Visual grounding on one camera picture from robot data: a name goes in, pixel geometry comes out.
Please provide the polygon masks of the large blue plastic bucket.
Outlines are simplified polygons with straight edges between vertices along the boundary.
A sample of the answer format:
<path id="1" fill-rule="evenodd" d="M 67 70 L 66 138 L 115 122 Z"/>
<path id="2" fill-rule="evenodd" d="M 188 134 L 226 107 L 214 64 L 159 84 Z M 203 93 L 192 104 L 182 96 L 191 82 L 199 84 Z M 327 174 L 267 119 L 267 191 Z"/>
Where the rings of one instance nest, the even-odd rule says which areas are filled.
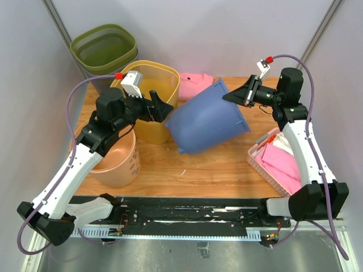
<path id="1" fill-rule="evenodd" d="M 222 78 L 174 110 L 165 123 L 180 154 L 199 154 L 251 131 L 238 106 L 223 99 Z"/>

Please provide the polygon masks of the peach cartoon plastic bucket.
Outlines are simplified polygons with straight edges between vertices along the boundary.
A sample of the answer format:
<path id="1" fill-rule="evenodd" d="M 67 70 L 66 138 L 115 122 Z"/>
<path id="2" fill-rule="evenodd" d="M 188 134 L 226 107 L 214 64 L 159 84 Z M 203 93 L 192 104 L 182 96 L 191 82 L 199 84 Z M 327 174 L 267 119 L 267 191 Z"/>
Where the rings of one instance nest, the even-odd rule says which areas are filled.
<path id="1" fill-rule="evenodd" d="M 119 139 L 107 155 L 88 174 L 103 185 L 120 188 L 130 184 L 141 169 L 136 135 L 127 126 L 119 132 Z"/>

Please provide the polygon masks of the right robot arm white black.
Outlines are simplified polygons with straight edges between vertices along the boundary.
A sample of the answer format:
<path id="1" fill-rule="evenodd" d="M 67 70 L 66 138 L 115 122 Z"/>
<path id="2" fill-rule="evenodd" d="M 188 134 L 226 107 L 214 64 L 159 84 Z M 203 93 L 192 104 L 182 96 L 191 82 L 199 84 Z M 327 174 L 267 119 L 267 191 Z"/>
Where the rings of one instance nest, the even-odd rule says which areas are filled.
<path id="1" fill-rule="evenodd" d="M 308 110 L 299 101 L 302 85 L 302 71 L 287 67 L 282 69 L 276 88 L 263 86 L 261 79 L 251 75 L 244 85 L 223 96 L 244 107 L 256 103 L 271 107 L 297 162 L 302 187 L 290 197 L 262 200 L 265 207 L 257 212 L 257 220 L 265 227 L 278 216 L 297 222 L 334 220 L 349 194 L 348 185 L 337 181 L 319 151 Z"/>

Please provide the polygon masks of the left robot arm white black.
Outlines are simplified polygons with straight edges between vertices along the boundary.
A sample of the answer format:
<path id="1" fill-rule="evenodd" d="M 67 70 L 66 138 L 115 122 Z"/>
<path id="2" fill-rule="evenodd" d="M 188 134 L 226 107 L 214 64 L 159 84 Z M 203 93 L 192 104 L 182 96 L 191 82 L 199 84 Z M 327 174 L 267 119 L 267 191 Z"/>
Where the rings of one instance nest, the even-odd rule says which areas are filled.
<path id="1" fill-rule="evenodd" d="M 22 202 L 18 214 L 26 225 L 50 244 L 63 244 L 77 228 L 96 220 L 115 224 L 121 219 L 121 202 L 102 194 L 83 204 L 70 204 L 91 170 L 137 120 L 162 123 L 174 110 L 155 91 L 150 98 L 136 97 L 118 88 L 104 90 L 96 100 L 89 122 L 76 137 L 70 156 L 48 186 L 32 202 Z"/>

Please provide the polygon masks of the yellow slatted waste bin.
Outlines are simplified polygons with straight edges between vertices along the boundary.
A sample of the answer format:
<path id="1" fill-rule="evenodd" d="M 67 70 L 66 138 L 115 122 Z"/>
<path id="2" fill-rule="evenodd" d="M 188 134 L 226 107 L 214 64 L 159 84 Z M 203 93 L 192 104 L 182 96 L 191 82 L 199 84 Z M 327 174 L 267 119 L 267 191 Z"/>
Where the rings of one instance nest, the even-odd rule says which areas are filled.
<path id="1" fill-rule="evenodd" d="M 161 63 L 138 60 L 126 65 L 121 72 L 126 74 L 131 70 L 142 74 L 139 89 L 147 99 L 150 99 L 150 91 L 156 91 L 162 101 L 174 109 L 178 107 L 180 76 L 175 69 Z M 138 139 L 154 145 L 164 144 L 171 136 L 164 122 L 138 120 L 134 132 Z"/>

